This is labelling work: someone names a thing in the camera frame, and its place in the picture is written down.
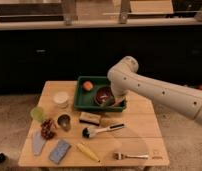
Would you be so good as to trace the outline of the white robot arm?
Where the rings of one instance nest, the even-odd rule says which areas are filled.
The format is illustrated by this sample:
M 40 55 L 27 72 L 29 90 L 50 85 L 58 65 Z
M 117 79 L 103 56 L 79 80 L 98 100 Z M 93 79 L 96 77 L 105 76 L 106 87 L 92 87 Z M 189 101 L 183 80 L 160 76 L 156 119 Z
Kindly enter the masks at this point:
M 202 90 L 141 76 L 138 68 L 137 60 L 126 56 L 109 69 L 107 78 L 117 103 L 132 91 L 202 125 Z

